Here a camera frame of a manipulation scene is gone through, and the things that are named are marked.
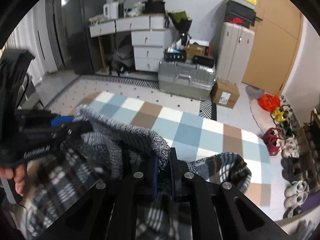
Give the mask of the person left hand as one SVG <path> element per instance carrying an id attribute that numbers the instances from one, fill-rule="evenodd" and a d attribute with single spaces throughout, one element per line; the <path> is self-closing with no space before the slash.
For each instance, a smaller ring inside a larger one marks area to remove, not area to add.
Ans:
<path id="1" fill-rule="evenodd" d="M 24 187 L 27 179 L 27 164 L 21 164 L 13 170 L 8 167 L 0 167 L 0 175 L 2 179 L 13 179 L 15 182 L 15 190 L 23 196 Z"/>

